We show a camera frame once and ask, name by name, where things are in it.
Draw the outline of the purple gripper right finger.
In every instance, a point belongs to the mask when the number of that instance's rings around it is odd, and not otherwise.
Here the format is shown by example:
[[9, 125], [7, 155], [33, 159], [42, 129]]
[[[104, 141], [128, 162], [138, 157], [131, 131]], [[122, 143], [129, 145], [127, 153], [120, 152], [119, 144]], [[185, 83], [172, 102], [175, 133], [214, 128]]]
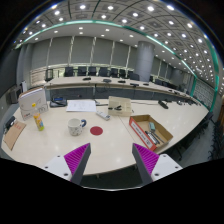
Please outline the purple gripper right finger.
[[136, 143], [132, 145], [132, 154], [135, 158], [143, 185], [150, 184], [182, 169], [167, 154], [158, 155]]

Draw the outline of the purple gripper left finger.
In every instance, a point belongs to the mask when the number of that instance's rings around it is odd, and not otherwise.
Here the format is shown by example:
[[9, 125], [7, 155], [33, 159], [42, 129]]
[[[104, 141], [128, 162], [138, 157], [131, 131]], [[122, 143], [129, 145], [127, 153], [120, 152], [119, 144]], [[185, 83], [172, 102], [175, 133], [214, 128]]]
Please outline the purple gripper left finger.
[[79, 185], [90, 154], [91, 144], [87, 143], [70, 151], [66, 155], [58, 155], [54, 157], [43, 166], [43, 169]]

